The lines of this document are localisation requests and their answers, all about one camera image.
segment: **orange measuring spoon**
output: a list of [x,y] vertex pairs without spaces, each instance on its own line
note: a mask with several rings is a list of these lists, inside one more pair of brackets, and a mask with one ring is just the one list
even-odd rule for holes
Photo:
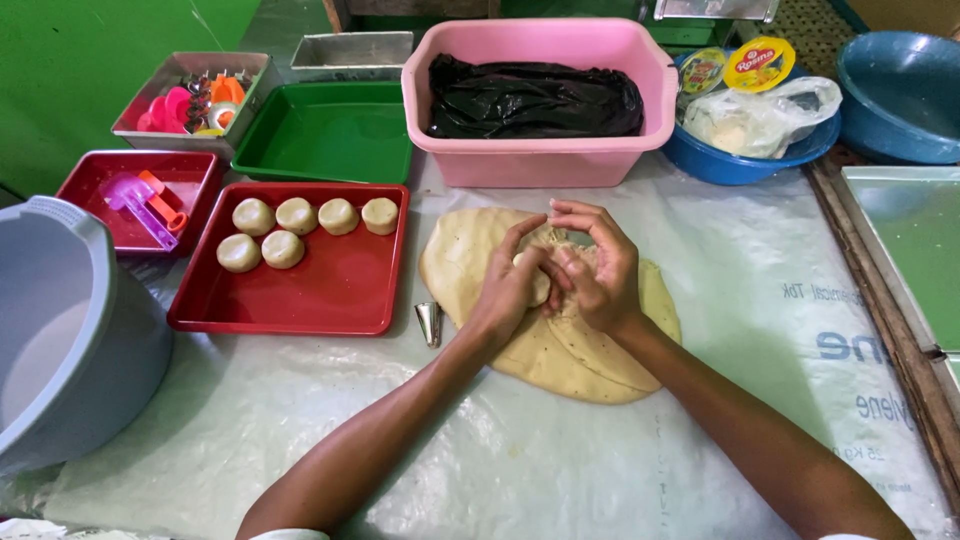
[[174,211],[166,201],[160,198],[160,193],[162,193],[167,186],[150,171],[143,171],[137,176],[156,192],[156,195],[147,199],[147,203],[154,207],[154,210],[156,210],[163,219],[167,220],[167,231],[175,232],[183,229],[183,226],[186,225],[186,214]]

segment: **white plastic sheet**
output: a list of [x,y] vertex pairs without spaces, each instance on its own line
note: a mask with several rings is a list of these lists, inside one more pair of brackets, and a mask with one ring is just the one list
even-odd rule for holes
[[[104,448],[63,468],[45,518],[231,538],[304,452],[434,356],[412,305],[428,300],[416,258],[438,215],[547,210],[556,197],[606,206],[660,264],[691,352],[835,449],[919,538],[950,530],[893,369],[798,171],[720,187],[649,153],[616,188],[456,190],[427,160],[412,187],[389,335],[180,334],[156,397]],[[156,289],[167,305],[182,270]],[[444,341],[453,332],[446,323]],[[587,405],[490,370],[343,535],[795,537],[666,390]]]

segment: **green tray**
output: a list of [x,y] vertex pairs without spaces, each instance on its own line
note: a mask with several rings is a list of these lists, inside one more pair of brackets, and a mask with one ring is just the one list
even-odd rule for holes
[[307,83],[271,92],[231,165],[257,180],[403,184],[412,150],[400,83]]

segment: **stainless steel container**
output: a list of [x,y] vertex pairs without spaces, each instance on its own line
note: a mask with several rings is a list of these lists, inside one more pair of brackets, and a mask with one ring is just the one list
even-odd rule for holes
[[[136,121],[147,111],[157,96],[166,95],[177,86],[181,78],[209,73],[241,73],[244,70],[253,77],[253,83],[240,109],[233,117],[223,135],[166,134],[139,132]],[[133,148],[150,150],[179,150],[189,152],[213,152],[221,159],[230,161],[233,152],[247,132],[260,106],[270,92],[282,85],[282,79],[269,55],[259,53],[174,53],[140,88],[123,114],[113,123],[111,131],[124,138]]]
[[290,68],[302,82],[399,81],[413,49],[413,32],[304,36]]

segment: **plastic scoop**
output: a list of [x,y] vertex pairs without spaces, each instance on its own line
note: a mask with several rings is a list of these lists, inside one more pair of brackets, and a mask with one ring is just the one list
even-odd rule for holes
[[156,195],[146,182],[130,173],[118,173],[100,184],[99,189],[111,209],[119,211],[126,207],[165,251],[171,252],[177,247],[177,239],[144,205],[145,200]]
[[166,201],[160,198],[160,194],[167,186],[163,185],[163,182],[150,171],[143,171],[137,176],[154,191],[154,196],[147,199],[147,204],[154,207],[156,213],[167,220],[167,231],[176,232],[183,229],[183,226],[186,225],[186,214],[175,211]]

